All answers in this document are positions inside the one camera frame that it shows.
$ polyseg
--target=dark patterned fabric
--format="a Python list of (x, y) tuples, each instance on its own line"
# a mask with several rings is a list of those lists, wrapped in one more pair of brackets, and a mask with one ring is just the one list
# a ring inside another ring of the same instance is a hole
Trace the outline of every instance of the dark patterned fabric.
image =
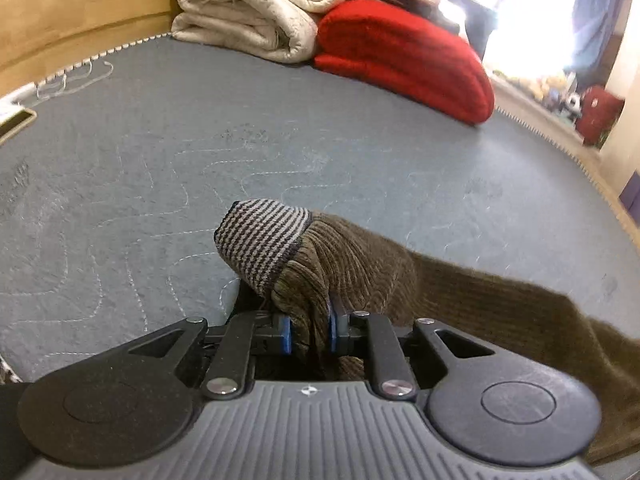
[(235, 202), (214, 234), (218, 253), (262, 297), (298, 248), (311, 212), (266, 198)]

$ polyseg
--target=red cushion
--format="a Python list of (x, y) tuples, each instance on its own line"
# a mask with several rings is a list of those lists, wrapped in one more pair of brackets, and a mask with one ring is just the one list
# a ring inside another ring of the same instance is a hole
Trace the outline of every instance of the red cushion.
[(318, 25), (320, 70), (407, 95), (469, 124), (494, 111), (494, 89), (461, 38), (405, 10), (350, 0)]

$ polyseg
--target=purple object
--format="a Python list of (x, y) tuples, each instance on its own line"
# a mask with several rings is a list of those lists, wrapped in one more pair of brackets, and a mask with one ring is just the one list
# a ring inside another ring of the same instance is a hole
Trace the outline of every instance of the purple object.
[(629, 211), (636, 224), (640, 224), (640, 174), (637, 171), (620, 193), (620, 202)]

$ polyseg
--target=red bag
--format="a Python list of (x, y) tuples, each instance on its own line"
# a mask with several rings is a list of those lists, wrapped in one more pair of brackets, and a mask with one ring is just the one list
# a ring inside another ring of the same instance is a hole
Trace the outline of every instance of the red bag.
[(582, 94), (582, 116), (575, 122), (575, 129), (584, 137), (587, 146), (600, 140), (622, 113), (624, 99), (607, 92), (602, 86), (592, 86)]

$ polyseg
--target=metal screw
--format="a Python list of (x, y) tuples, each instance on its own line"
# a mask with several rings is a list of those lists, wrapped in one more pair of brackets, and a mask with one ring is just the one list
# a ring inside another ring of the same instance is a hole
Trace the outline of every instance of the metal screw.
[(404, 397), (409, 395), (414, 390), (414, 386), (402, 379), (391, 379), (382, 383), (382, 391), (387, 395), (393, 395), (395, 397)]
[(207, 390), (212, 394), (228, 395), (238, 389), (238, 383), (228, 377), (216, 377), (207, 382)]

